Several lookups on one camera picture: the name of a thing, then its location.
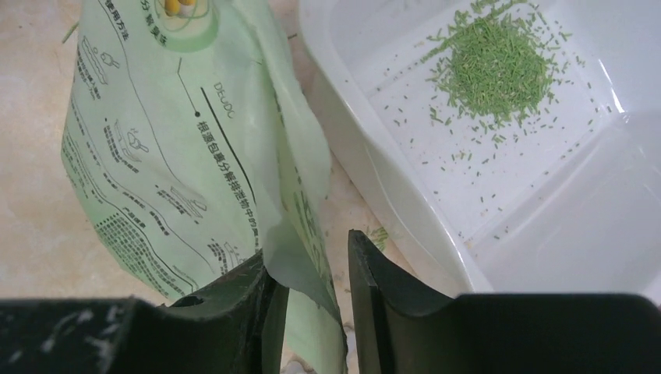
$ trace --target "green plastic bag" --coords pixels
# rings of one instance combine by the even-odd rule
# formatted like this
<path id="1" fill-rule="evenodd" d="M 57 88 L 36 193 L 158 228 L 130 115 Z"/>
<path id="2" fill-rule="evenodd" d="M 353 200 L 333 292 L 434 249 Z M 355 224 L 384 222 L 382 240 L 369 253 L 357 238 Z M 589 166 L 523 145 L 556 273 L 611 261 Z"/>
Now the green plastic bag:
<path id="1" fill-rule="evenodd" d="M 172 4 L 83 2 L 62 137 L 78 200 L 119 264 L 171 300 L 262 249 L 292 289 L 288 344 L 345 372 L 316 222 L 330 152 L 286 36 L 266 0 Z"/>

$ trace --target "white plastic tray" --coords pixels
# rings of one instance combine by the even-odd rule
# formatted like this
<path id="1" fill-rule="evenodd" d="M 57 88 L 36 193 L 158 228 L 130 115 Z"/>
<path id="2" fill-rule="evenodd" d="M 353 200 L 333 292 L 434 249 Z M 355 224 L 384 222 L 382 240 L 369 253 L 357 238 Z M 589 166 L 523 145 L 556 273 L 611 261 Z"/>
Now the white plastic tray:
<path id="1" fill-rule="evenodd" d="M 550 113 L 524 124 L 527 135 L 501 132 L 498 149 L 492 132 L 474 132 L 478 119 L 429 118 L 430 105 L 439 117 L 457 113 L 426 82 L 437 58 L 419 61 L 438 45 L 426 37 L 469 1 L 301 0 L 321 71 L 310 103 L 367 203 L 436 289 L 626 291 L 661 302 L 661 2 L 538 4 L 553 32 L 573 33 L 557 61 L 571 63 L 564 78 L 574 84 L 554 86 L 559 103 L 543 105 Z"/>

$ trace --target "table surface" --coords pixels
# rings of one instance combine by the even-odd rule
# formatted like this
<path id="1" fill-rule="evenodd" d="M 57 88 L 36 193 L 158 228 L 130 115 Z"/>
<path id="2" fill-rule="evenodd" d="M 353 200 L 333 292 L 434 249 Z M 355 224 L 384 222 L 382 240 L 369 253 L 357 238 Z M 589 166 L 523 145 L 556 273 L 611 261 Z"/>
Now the table surface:
<path id="1" fill-rule="evenodd" d="M 0 297 L 125 297 L 166 302 L 121 270 L 86 219 L 60 161 L 82 0 L 0 2 Z M 316 73 L 298 37 L 297 0 L 269 0 L 287 34 L 303 91 Z M 320 220 L 345 328 L 353 327 L 349 229 L 365 231 L 412 272 L 334 159 Z M 285 349 L 283 362 L 299 360 Z M 290 365 L 286 372 L 295 372 Z M 357 373 L 355 352 L 350 373 Z"/>

